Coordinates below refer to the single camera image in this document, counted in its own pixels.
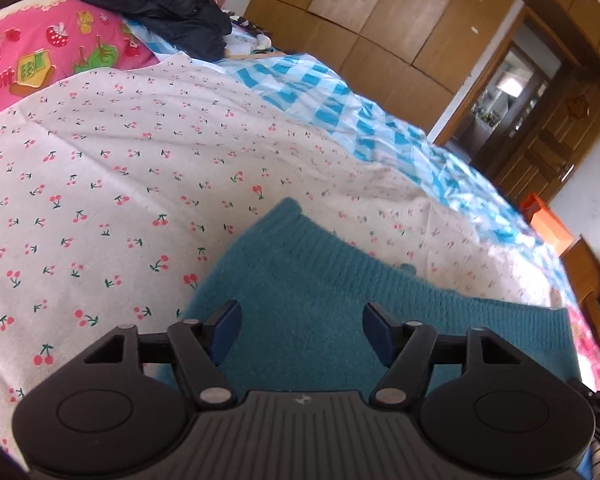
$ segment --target teal sweater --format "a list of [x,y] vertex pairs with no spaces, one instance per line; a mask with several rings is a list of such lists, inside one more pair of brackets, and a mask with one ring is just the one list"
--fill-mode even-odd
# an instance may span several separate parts
[[[350,247],[285,199],[238,239],[200,286],[186,317],[207,318],[227,300],[242,305],[242,331],[221,370],[238,391],[361,390],[386,369],[362,330],[379,303],[394,319],[438,332],[491,328],[562,380],[579,378],[568,313],[466,298],[436,288]],[[432,386],[459,374],[436,367]]]

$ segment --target blue checkered blanket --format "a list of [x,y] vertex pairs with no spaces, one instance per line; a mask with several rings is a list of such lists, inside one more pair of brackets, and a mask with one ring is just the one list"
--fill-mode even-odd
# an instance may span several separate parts
[[[130,28],[143,41],[142,29]],[[234,34],[244,33],[236,28]],[[155,41],[151,46],[160,48]],[[576,304],[554,249],[488,180],[445,148],[428,142],[420,128],[353,93],[340,76],[315,57],[301,54],[222,60],[217,64],[192,62],[232,76],[296,120],[323,128],[357,158],[387,164],[408,176],[439,202],[466,216],[481,240],[515,249],[544,272],[565,302]]]

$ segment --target white cloth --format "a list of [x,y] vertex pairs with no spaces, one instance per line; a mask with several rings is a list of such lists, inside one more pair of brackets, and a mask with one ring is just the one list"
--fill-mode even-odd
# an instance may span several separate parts
[[551,306],[544,276],[460,215],[189,62],[73,76],[0,114],[0,442],[20,399],[118,324],[178,319],[279,200],[464,294]]

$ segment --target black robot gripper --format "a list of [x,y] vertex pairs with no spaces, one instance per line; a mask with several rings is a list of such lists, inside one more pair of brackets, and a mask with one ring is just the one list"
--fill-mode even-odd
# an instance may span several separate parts
[[[21,401],[13,433],[44,479],[576,479],[594,434],[583,395],[485,327],[440,335],[363,308],[388,368],[359,392],[238,399],[217,366],[240,332],[230,301],[166,333],[120,326]],[[144,375],[170,364],[179,391]],[[427,393],[437,365],[462,374]]]

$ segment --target pink pillow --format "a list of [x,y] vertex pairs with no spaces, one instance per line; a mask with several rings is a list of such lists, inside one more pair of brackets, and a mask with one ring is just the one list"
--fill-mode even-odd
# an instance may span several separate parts
[[78,72],[157,62],[121,16],[80,0],[24,0],[0,10],[0,111]]

